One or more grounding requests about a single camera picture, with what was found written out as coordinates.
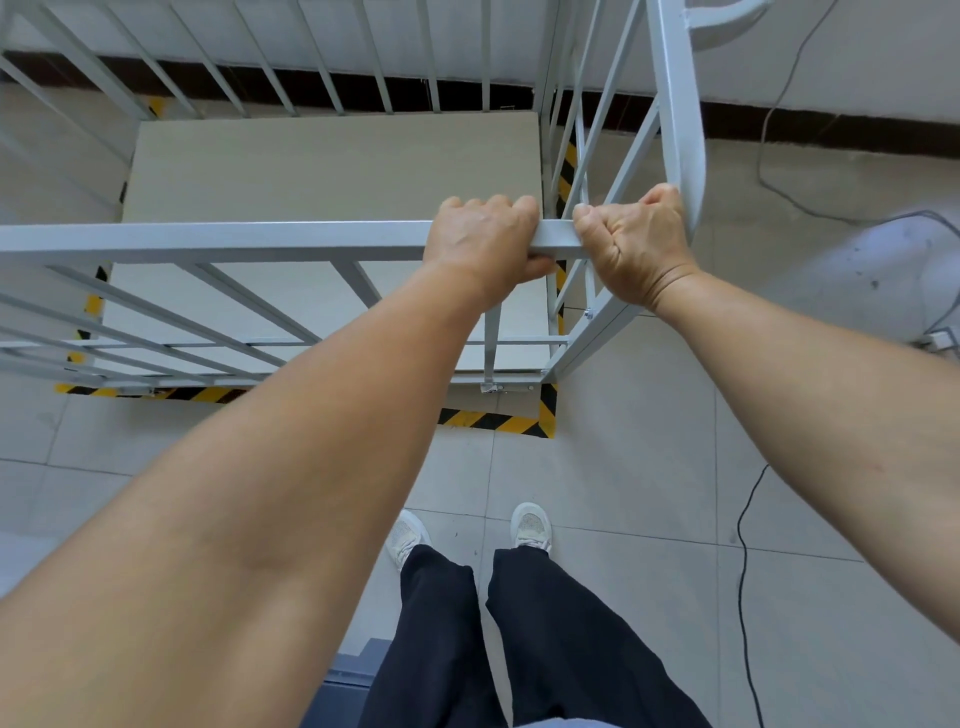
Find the leg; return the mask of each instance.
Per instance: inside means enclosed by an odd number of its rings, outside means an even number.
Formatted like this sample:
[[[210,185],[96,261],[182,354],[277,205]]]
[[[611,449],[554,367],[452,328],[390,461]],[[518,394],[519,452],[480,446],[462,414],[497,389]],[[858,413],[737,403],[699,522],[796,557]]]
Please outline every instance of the leg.
[[[522,531],[518,541],[527,545],[494,554],[487,601],[503,637],[514,725],[578,717],[621,728],[709,728],[627,622],[550,560],[549,536],[546,546]]]
[[[401,563],[400,621],[359,728],[505,727],[473,570],[420,542],[407,549]]]

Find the wire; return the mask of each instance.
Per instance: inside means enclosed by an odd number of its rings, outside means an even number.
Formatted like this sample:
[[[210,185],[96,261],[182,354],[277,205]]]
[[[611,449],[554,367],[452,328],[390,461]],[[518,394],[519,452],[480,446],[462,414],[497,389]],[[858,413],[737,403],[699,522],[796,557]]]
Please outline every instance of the wire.
[[[815,210],[810,206],[805,205],[798,201],[795,197],[790,195],[783,189],[775,186],[771,182],[768,182],[763,178],[762,171],[762,162],[763,162],[763,148],[767,143],[767,127],[770,124],[770,117],[773,116],[774,111],[780,107],[780,102],[783,101],[783,97],[786,96],[787,91],[790,90],[790,86],[793,84],[793,77],[797,74],[797,67],[800,65],[800,59],[804,55],[804,49],[810,39],[816,35],[817,31],[820,30],[820,27],[824,24],[824,21],[830,17],[830,14],[839,4],[840,0],[833,0],[830,3],[827,11],[820,16],[820,19],[816,22],[813,28],[810,29],[810,32],[806,34],[804,40],[801,42],[800,47],[797,49],[797,55],[794,57],[793,65],[790,66],[790,73],[786,77],[786,83],[783,85],[783,89],[780,92],[780,95],[777,97],[777,100],[773,103],[773,106],[770,107],[770,110],[767,111],[767,115],[763,117],[763,128],[760,130],[760,142],[759,147],[756,150],[756,181],[764,189],[773,192],[775,195],[786,200],[790,205],[798,209],[800,212],[803,212],[810,217],[820,218],[821,220],[835,220],[837,222],[846,223],[858,228],[876,228],[881,225],[887,225],[888,223],[893,223],[898,220],[905,220],[910,217],[924,217],[927,220],[932,220],[940,225],[944,226],[952,232],[958,240],[960,240],[960,228],[951,223],[946,217],[933,209],[918,209],[913,212],[904,212],[899,215],[894,215],[892,217],[884,217],[877,219],[868,219],[868,218],[857,218],[857,217],[847,217],[844,215],[833,215],[828,212],[821,212]],[[960,308],[960,291],[957,292],[957,297],[954,299],[953,303],[947,309],[947,312],[938,318],[933,324],[928,326],[924,330],[924,334],[930,333],[933,329],[942,324],[957,308]]]
[[[736,589],[736,611],[740,615],[740,634],[743,635],[743,664],[747,668],[747,684],[750,685],[750,692],[754,696],[756,722],[760,724],[760,728],[765,728],[763,723],[763,711],[760,710],[760,699],[756,696],[754,676],[750,672],[750,650],[747,647],[747,625],[743,621],[743,582],[747,577],[747,543],[743,540],[743,533],[740,532],[740,524],[743,523],[743,517],[747,515],[747,509],[750,508],[750,504],[754,501],[756,487],[760,484],[763,476],[767,474],[767,470],[769,468],[770,463],[767,463],[763,466],[763,470],[760,471],[760,477],[756,479],[754,488],[750,491],[750,497],[747,498],[747,504],[743,506],[743,510],[740,511],[740,518],[736,520],[736,536],[738,539],[740,539],[740,545],[743,546],[743,571],[740,572],[740,583],[737,585]]]

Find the forearm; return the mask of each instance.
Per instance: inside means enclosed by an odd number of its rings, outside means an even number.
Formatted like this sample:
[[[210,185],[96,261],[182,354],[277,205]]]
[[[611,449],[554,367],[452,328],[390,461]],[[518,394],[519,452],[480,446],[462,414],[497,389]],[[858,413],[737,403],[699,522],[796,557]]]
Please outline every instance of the forearm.
[[[296,724],[481,308],[425,265],[163,454],[4,602],[7,715],[85,725],[99,700],[98,726]]]
[[[780,476],[960,637],[960,373],[703,273],[657,312]]]

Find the railing bar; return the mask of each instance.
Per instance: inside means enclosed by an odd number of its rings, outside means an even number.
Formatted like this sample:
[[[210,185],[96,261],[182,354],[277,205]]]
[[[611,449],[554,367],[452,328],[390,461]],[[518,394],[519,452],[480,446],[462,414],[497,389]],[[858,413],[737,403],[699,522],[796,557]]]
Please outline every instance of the railing bar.
[[[221,90],[227,95],[227,98],[230,99],[233,107],[237,109],[237,113],[239,113],[245,119],[249,119],[250,114],[247,112],[247,108],[243,105],[243,102],[240,101],[240,97],[236,95],[233,87],[228,83],[227,79],[224,78],[224,74],[222,74],[220,69],[217,68],[217,64],[213,62],[213,59],[204,50],[204,47],[197,40],[197,37],[193,35],[193,31],[190,30],[190,26],[186,24],[186,21],[177,12],[177,9],[173,6],[173,3],[167,3],[163,7],[170,12],[171,16],[174,18],[174,21],[180,26],[186,36],[190,38],[190,42],[193,43],[194,48],[197,49],[197,53],[200,54],[201,63],[213,77],[213,80],[217,82],[217,85],[221,88]]]
[[[561,44],[554,47],[550,53],[550,67],[547,69],[546,87],[543,95],[543,111],[540,114],[540,158],[549,158],[550,148],[547,146],[547,129],[550,126],[550,117],[552,115],[552,104],[559,104],[560,100],[556,95],[557,77],[559,75],[558,65],[565,65],[568,56],[561,55],[561,49],[566,46],[566,39],[569,37],[571,27],[576,15],[576,8],[579,7],[580,0],[561,0],[560,18],[557,20],[557,27],[564,28],[564,37]]]
[[[613,55],[613,63],[610,66],[610,72],[607,74],[607,82],[604,84],[603,93],[600,94],[600,103],[597,111],[593,115],[593,123],[590,125],[590,136],[587,139],[587,148],[583,150],[583,164],[577,166],[577,171],[573,175],[573,184],[570,186],[570,196],[564,207],[563,218],[569,220],[573,215],[573,208],[577,204],[580,196],[580,185],[584,182],[584,176],[587,174],[587,165],[593,157],[593,150],[596,148],[597,141],[600,138],[600,132],[603,129],[604,121],[607,118],[607,112],[610,110],[610,104],[613,101],[613,95],[616,93],[616,86],[620,81],[620,74],[626,65],[627,56],[630,55],[630,46],[634,40],[634,34],[643,19],[643,0],[634,0],[631,3],[630,11],[627,13],[627,20],[623,27],[623,33],[620,34],[620,41],[616,46],[616,53]]]
[[[574,56],[574,54],[571,52],[571,54],[570,54],[570,63],[571,63],[571,65],[572,65],[574,62],[575,62],[575,56]],[[551,116],[550,116],[550,129],[549,129],[549,131],[547,132],[546,144],[544,145],[547,150],[550,150],[550,149],[553,148],[553,134],[554,134],[554,132],[557,130],[557,121],[560,119],[560,107],[563,105],[563,100],[564,100],[564,81],[565,81],[565,79],[561,79],[561,81],[560,81],[560,87],[559,87],[559,89],[557,90],[557,103],[553,105],[553,114],[551,114]],[[570,96],[570,110],[573,110],[574,102],[577,102],[577,106],[578,106],[578,107],[580,106],[580,104],[579,104],[579,98],[577,98],[575,95],[571,95],[571,96]],[[563,143],[563,141],[561,141],[561,151],[563,150],[563,146],[564,146],[564,143]]]
[[[330,263],[367,308],[373,308],[380,302],[380,292],[360,263],[356,260],[331,260]]]
[[[560,335],[560,322],[557,320],[554,303],[557,301],[557,269],[546,277],[546,329],[551,337]],[[550,355],[553,356],[558,345],[550,345]]]
[[[140,121],[154,119],[154,114],[137,96],[67,28],[49,8],[38,3],[18,3],[16,11],[47,38],[58,51],[103,91],[127,115]]]
[[[172,327],[189,331],[197,336],[202,336],[202,338],[217,342],[227,349],[233,349],[235,352],[244,353],[247,356],[252,356],[254,359],[259,359],[260,361],[265,361],[268,364],[273,364],[278,367],[286,364],[283,359],[273,356],[272,354],[249,347],[234,338],[222,334],[220,331],[205,327],[203,324],[198,324],[196,321],[191,321],[184,316],[180,316],[179,313],[174,313],[167,308],[156,305],[155,303],[150,303],[145,299],[141,299],[139,296],[128,293],[109,283],[104,283],[102,280],[97,280],[92,276],[79,273],[72,268],[67,268],[62,265],[48,265],[47,270],[56,273],[58,276],[62,276],[87,291],[96,293],[107,301],[114,301],[137,313],[142,313],[144,316],[157,319],[164,324],[169,324]]]
[[[568,72],[574,71],[571,68],[573,61],[573,40],[576,37],[577,19],[580,16],[580,0],[571,0],[570,17],[566,23],[566,33],[564,34],[564,45],[560,51],[560,62],[557,70],[557,95],[553,103],[553,113],[550,116],[550,127],[546,135],[546,150],[553,148],[553,134],[557,130],[557,119],[560,118],[560,106],[564,99],[564,86],[566,85],[566,76]]]
[[[83,121],[79,118],[71,116],[69,113],[61,109],[57,104],[54,103],[54,100],[47,95],[46,91],[43,90],[39,85],[34,83],[34,80],[31,79],[27,74],[17,68],[13,63],[11,63],[6,57],[0,54],[0,70],[3,70],[4,73],[13,78],[17,83],[22,85],[28,91],[30,91],[36,99],[43,104],[47,109],[54,112],[57,116],[63,119],[65,122],[70,124],[79,132],[85,134],[89,138],[96,141],[112,155],[117,157],[120,161],[130,168],[130,155],[124,154],[119,149],[114,147],[109,141],[100,136],[98,133],[90,129]]]
[[[587,39],[584,41],[584,50],[580,55],[580,63],[577,65],[577,71],[574,75],[573,98],[570,99],[570,109],[566,113],[566,123],[564,124],[564,136],[560,142],[560,152],[557,155],[557,163],[553,168],[553,178],[550,182],[550,206],[553,207],[557,199],[557,185],[560,183],[560,173],[564,166],[564,157],[566,156],[566,144],[570,135],[573,133],[574,120],[577,117],[577,111],[583,104],[584,93],[584,69],[589,60],[590,51],[593,48],[593,41],[596,36],[597,28],[600,25],[600,16],[603,12],[606,0],[596,0],[593,5],[593,15],[590,17],[590,26],[587,30]]]
[[[4,263],[250,263],[420,260],[429,220],[264,223],[90,223],[0,226]],[[573,223],[541,220],[531,252],[587,257]]]
[[[254,387],[267,378],[268,375],[257,375],[256,377],[248,378],[234,378],[234,377],[218,377],[214,380],[213,386],[216,387],[238,387],[238,388],[249,388]],[[114,387],[116,389],[123,390],[127,387],[127,382],[123,380],[123,375],[117,379],[112,379],[108,382],[107,386]],[[528,372],[501,372],[497,375],[497,384],[520,384],[526,386],[533,386],[540,384],[543,381],[543,374],[539,369],[536,371]],[[451,384],[483,384],[483,373],[482,372],[455,372],[450,378]],[[182,379],[170,378],[161,378],[156,382],[155,387],[185,387],[193,386],[193,382]],[[130,382],[130,387],[132,389],[142,389],[141,385]]]
[[[685,13],[677,13],[672,0],[648,3],[650,49],[660,98],[663,169],[666,180],[680,188],[686,239],[692,240],[707,183],[707,149],[690,30]],[[740,3],[733,5],[743,7]]]
[[[35,155],[33,152],[24,147],[20,142],[14,139],[12,136],[0,129],[0,144],[7,147],[8,150],[13,152],[15,155],[26,161],[28,164],[32,164],[39,169],[42,169],[44,172],[53,175],[61,182],[64,182],[70,187],[73,187],[75,190],[81,194],[88,197],[90,200],[93,200],[99,205],[103,205],[107,209],[116,212],[118,205],[115,202],[108,200],[106,197],[101,195],[99,192],[96,192],[83,182],[75,179],[74,177],[68,175],[66,172],[59,169],[56,165],[51,164],[43,157]]]
[[[89,339],[85,342],[81,341],[60,341],[58,339],[48,339],[45,336],[37,336],[36,334],[28,333],[27,331],[21,331],[16,328],[2,327],[0,326],[0,331],[7,333],[10,336],[19,336],[21,339],[26,339],[27,343],[36,348],[47,347],[50,349],[59,349],[65,352],[76,352],[76,351],[85,351],[89,352],[91,355],[98,358],[104,359],[105,361],[116,362],[117,364],[125,364],[130,367],[138,367],[140,369],[152,370],[154,372],[159,372],[160,374],[167,376],[194,376],[190,375],[187,372],[181,372],[176,369],[169,369],[168,367],[161,367],[158,364],[148,364],[145,361],[140,361],[139,359],[131,359],[128,356],[121,356],[120,354],[101,352],[95,347],[97,344],[96,339]],[[10,346],[10,344],[21,344],[23,342],[3,342],[3,345],[0,346],[0,349],[23,349],[22,346]],[[197,376],[197,381],[203,383],[206,382],[206,378],[203,376]]]
[[[597,298],[597,281],[593,273],[593,261],[591,260],[588,260],[584,266],[584,286],[587,289],[587,308],[590,308]]]
[[[250,23],[247,22],[247,18],[244,17],[243,13],[240,11],[240,8],[235,2],[230,3],[230,7],[233,8],[233,12],[237,17],[237,20],[240,21],[240,25],[247,35],[247,40],[250,42],[251,48],[260,61],[260,67],[263,69],[264,74],[266,74],[270,85],[274,87],[274,91],[276,92],[276,96],[279,98],[280,103],[285,109],[287,109],[287,113],[289,113],[291,116],[300,116],[300,114],[297,112],[297,108],[294,106],[293,102],[290,101],[290,97],[287,95],[287,90],[283,87],[283,84],[277,77],[276,71],[274,71],[274,68],[270,65],[270,61],[267,60],[267,54],[263,52],[260,44],[256,42],[256,36],[253,34],[253,30],[250,27]]]
[[[604,200],[604,205],[620,202],[624,191],[627,189],[627,184],[630,183],[630,180],[634,174],[636,174],[636,169],[647,156],[650,145],[653,144],[659,129],[660,96],[657,95],[654,96],[654,100],[650,103],[650,108],[647,110],[646,116],[643,117],[640,128],[636,131],[636,136],[630,145],[630,150],[623,158],[623,163],[620,164],[620,169],[616,173],[616,179],[613,180],[613,184],[607,192],[607,199]]]
[[[340,94],[337,93],[337,89],[333,85],[333,78],[330,76],[330,72],[326,69],[324,56],[320,52],[320,47],[317,45],[317,39],[314,37],[313,31],[310,30],[310,23],[307,22],[303,8],[300,6],[300,0],[290,0],[289,7],[290,12],[294,16],[294,24],[300,30],[300,35],[302,36],[303,42],[307,47],[307,51],[313,56],[313,63],[317,66],[317,71],[320,73],[320,77],[324,81],[326,93],[329,95],[330,101],[333,103],[333,107],[336,109],[337,113],[343,116],[346,112],[344,111],[343,103],[340,101]]]
[[[179,263],[178,267],[225,296],[229,296],[258,316],[262,316],[271,324],[297,336],[304,345],[310,346],[320,341],[320,337],[309,328],[301,326],[276,306],[264,301],[219,268],[209,263]]]
[[[490,110],[490,0],[480,0],[480,58],[483,110]]]
[[[117,341],[124,341],[128,344],[134,345],[138,349],[147,349],[151,352],[162,353],[167,356],[173,356],[175,359],[182,359],[183,361],[189,361],[191,364],[199,364],[203,367],[208,367],[219,372],[226,372],[228,374],[239,375],[239,376],[252,376],[251,372],[247,372],[243,369],[237,369],[236,367],[231,367],[229,364],[221,364],[220,362],[213,361],[212,359],[207,359],[202,356],[197,356],[192,353],[181,352],[177,349],[171,349],[169,347],[163,346],[162,344],[157,344],[156,342],[150,341],[149,339],[142,339],[139,336],[134,334],[125,333],[116,328],[105,327],[103,324],[99,324],[90,319],[81,318],[79,316],[71,316],[68,313],[60,313],[51,308],[44,308],[41,305],[36,305],[35,303],[30,303],[27,301],[21,301],[20,299],[14,298],[13,296],[8,296],[5,293],[0,293],[0,303],[8,305],[12,308],[18,308],[21,311],[27,311],[28,313],[33,313],[37,316],[42,316],[46,319],[53,319],[54,321],[63,321],[65,324],[70,324],[77,328],[82,328],[86,331],[96,331],[97,333],[102,333],[105,336],[109,336],[112,339]]]
[[[420,21],[420,41],[423,43],[423,56],[426,60],[426,73],[430,83],[430,105],[435,113],[440,113],[440,89],[437,87],[437,61],[433,55],[433,37],[430,35],[430,13],[426,0],[417,0],[417,19]]]
[[[0,327],[0,331],[5,330],[15,335],[22,336],[26,341],[0,341],[0,349],[29,349],[29,348],[42,348],[44,346],[54,347],[58,349],[64,349],[69,352],[84,352],[92,351],[97,356],[103,356],[104,352],[102,350],[114,350],[114,349],[138,349],[135,344],[127,344],[121,341],[114,341],[113,339],[44,339],[40,336],[34,336],[30,333],[25,333],[23,331],[17,331],[16,329]],[[556,345],[556,344],[565,344],[569,341],[569,336],[560,336],[560,335],[528,335],[528,336],[501,336],[497,339],[497,346],[544,346],[547,344]],[[173,347],[176,349],[215,349],[219,347],[219,344],[214,344],[209,341],[159,341],[155,342],[165,347]],[[244,342],[248,346],[252,347],[307,347],[308,344],[304,344],[302,341],[292,341],[290,339],[250,339]],[[468,346],[481,346],[487,342],[483,339],[469,339],[466,342]],[[162,372],[164,374],[169,374],[170,376],[202,376],[202,375],[190,375],[186,372],[178,372],[177,370],[165,370],[159,369],[156,364],[147,364],[146,362],[140,362],[137,359],[127,359],[126,361],[117,362],[119,364],[130,364],[131,366],[142,367],[143,369],[154,369],[155,371]]]
[[[133,32],[124,25],[120,17],[113,11],[113,9],[107,5],[98,5],[100,12],[104,14],[110,24],[116,29],[117,33],[123,36],[127,42],[130,44],[131,48],[136,51],[137,55],[143,60],[144,63],[152,70],[156,77],[165,85],[170,93],[174,95],[174,98],[180,102],[180,105],[187,110],[191,116],[196,119],[204,118],[204,115],[193,105],[193,102],[183,93],[182,89],[174,83],[174,80],[170,78],[166,71],[163,70],[163,66],[156,62],[156,59],[150,55],[150,52],[146,47],[139,41],[139,39],[133,34]]]
[[[500,335],[500,312],[502,304],[498,303],[483,317],[483,380],[485,384],[493,384],[493,367],[496,363],[496,340]]]
[[[92,387],[93,389],[104,386],[107,381],[101,376],[83,375],[78,372],[68,372],[65,369],[60,369],[57,372],[53,367],[46,368],[37,366],[37,364],[17,361],[15,356],[4,356],[0,358],[0,372],[33,376],[38,379],[49,379],[64,384],[81,384],[84,387]]]
[[[5,356],[15,356],[18,359],[23,359],[25,361],[35,361],[37,364],[45,364],[47,366],[57,367],[58,369],[64,369],[68,372],[80,372],[81,374],[111,377],[117,376],[119,372],[114,372],[112,369],[101,369],[100,367],[91,367],[89,364],[78,364],[77,362],[69,361],[64,359],[62,362],[53,361],[52,359],[47,359],[43,356],[37,356],[32,353],[25,352],[9,352],[3,350]],[[128,378],[130,381],[138,381],[141,384],[150,384],[153,386],[153,383],[156,381],[156,378],[150,379],[148,376],[143,375],[132,375],[124,373],[123,376]]]
[[[577,135],[577,167],[579,168],[580,166],[587,164],[587,160],[584,156],[584,148],[587,146],[587,133],[584,130],[584,107],[582,104],[577,109],[575,129]],[[589,205],[590,203],[588,178],[589,172],[585,171],[583,184],[580,185],[580,202],[584,203],[585,205]]]
[[[560,312],[560,307],[564,305],[564,301],[566,300],[566,294],[570,292],[570,285],[573,283],[574,279],[577,277],[577,274],[580,273],[580,269],[583,267],[584,260],[582,258],[573,261],[573,265],[570,267],[570,272],[566,274],[564,287],[560,289],[560,293],[557,294],[556,301],[553,302],[554,314]]]
[[[546,98],[550,57],[553,55],[553,36],[557,33],[559,15],[560,0],[546,0],[546,11],[543,14],[543,36],[540,38],[540,59],[537,61],[537,81],[534,85],[533,110],[538,116],[543,114],[543,100]]]
[[[363,36],[364,43],[367,45],[367,55],[373,65],[373,75],[376,77],[376,87],[380,89],[380,99],[383,101],[383,109],[387,113],[393,113],[394,107],[390,103],[390,92],[387,90],[387,82],[383,78],[383,69],[380,67],[380,57],[376,53],[376,43],[373,40],[373,30],[370,27],[370,18],[367,16],[367,8],[363,4],[364,0],[353,0],[353,9],[356,11],[357,22],[360,24],[360,34]]]

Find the metal railing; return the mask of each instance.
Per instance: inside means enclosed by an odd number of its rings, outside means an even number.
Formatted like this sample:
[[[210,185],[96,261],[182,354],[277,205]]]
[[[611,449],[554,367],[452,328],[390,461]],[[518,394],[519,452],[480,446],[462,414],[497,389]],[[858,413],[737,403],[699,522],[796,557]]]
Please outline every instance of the metal railing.
[[[266,54],[258,45],[254,28],[242,10],[229,0],[217,0],[235,13],[236,25],[248,42],[276,92],[280,103],[291,116],[299,114],[284,89]],[[478,0],[481,17],[481,71],[483,111],[490,109],[491,88],[491,5]],[[387,113],[393,112],[389,88],[384,77],[376,43],[364,0],[349,0],[355,11],[361,37],[377,88]],[[577,241],[569,218],[577,202],[588,199],[588,167],[596,150],[601,129],[611,107],[613,96],[646,13],[650,29],[651,50],[657,81],[657,95],[651,104],[605,202],[620,201],[627,183],[643,160],[657,135],[662,137],[663,159],[667,180],[677,184],[686,205],[686,224],[692,235],[700,216],[706,179],[706,152],[700,116],[699,96],[693,66],[693,50],[697,45],[726,42],[749,28],[762,15],[768,0],[739,0],[725,8],[687,10],[683,0],[632,0],[616,45],[606,82],[589,130],[583,114],[584,74],[597,46],[600,20],[605,0],[547,0],[540,39],[540,61],[534,85],[533,108],[540,117],[541,155],[544,160],[544,209],[552,209],[566,141],[576,138],[577,165],[561,220],[544,220],[536,233],[534,251],[557,259],[574,261],[562,290],[556,291],[553,281],[547,286],[546,335],[501,336],[499,307],[487,313],[482,339],[468,341],[469,346],[483,346],[483,369],[458,372],[455,383],[478,383],[487,390],[510,384],[535,384],[556,381],[568,374],[628,324],[637,309],[616,299],[610,291],[594,290],[590,264]],[[170,93],[177,98],[188,116],[201,118],[201,112],[178,85],[164,72],[136,35],[121,21],[109,5],[87,3],[96,7],[109,24],[128,42],[132,52],[153,71]],[[324,87],[337,113],[345,113],[333,79],[326,67],[322,49],[306,19],[298,0],[279,0],[286,6],[299,30]],[[40,0],[13,0],[12,12],[25,18],[55,45],[86,77],[97,85],[123,112],[143,122],[155,118],[146,104],[131,92],[96,56],[84,46],[51,10],[56,3]],[[191,32],[174,5],[160,3],[171,14],[184,37],[195,48],[200,62],[224,91],[241,116],[249,116],[227,79],[221,73],[196,36]],[[430,108],[441,112],[437,65],[430,30],[430,17],[425,0],[416,0],[420,28],[420,44],[424,57],[424,77],[429,85]],[[590,10],[589,23],[585,23]],[[21,83],[53,112],[74,128],[101,144],[105,151],[128,163],[127,157],[108,139],[91,129],[82,119],[58,107],[53,98],[12,62],[0,57],[0,69]],[[560,153],[553,156],[560,126],[561,101],[564,93],[572,101],[560,131]],[[0,144],[6,144],[18,155],[32,160],[44,169],[53,170],[42,156],[24,149],[11,135],[0,130]],[[65,173],[60,178],[74,187],[84,186]],[[101,196],[86,190],[95,199]],[[218,263],[328,261],[356,296],[372,306],[380,293],[367,276],[364,261],[419,260],[429,229],[429,221],[413,222],[288,222],[288,223],[162,223],[162,224],[94,224],[33,225],[0,227],[0,263],[26,263],[45,266],[62,280],[79,286],[108,302],[122,305],[140,314],[185,331],[196,338],[154,340],[118,330],[88,318],[65,314],[44,306],[23,301],[0,292],[0,304],[36,316],[89,330],[98,336],[84,341],[58,340],[18,328],[0,326],[0,333],[12,340],[0,341],[0,371],[29,374],[89,387],[111,387],[123,392],[141,392],[175,386],[251,386],[268,376],[285,359],[263,350],[273,347],[307,347],[320,341],[314,331],[287,313],[267,302],[236,279],[227,275]],[[190,320],[163,306],[151,303],[132,291],[83,274],[71,266],[109,260],[113,263],[173,263],[182,271],[211,286],[219,293],[245,306],[290,334],[289,338],[244,339],[227,336],[200,322]],[[573,285],[583,285],[587,311],[570,332],[558,332],[558,313]],[[528,371],[495,369],[500,346],[548,346],[550,356],[541,367]],[[203,356],[204,349],[216,348],[238,352],[257,362],[256,367],[240,367]],[[63,352],[83,351],[97,357],[98,364],[112,362],[136,367],[138,374],[125,374],[105,366],[66,361]],[[137,352],[160,355],[153,359],[139,358]],[[41,353],[56,358],[41,356]]]

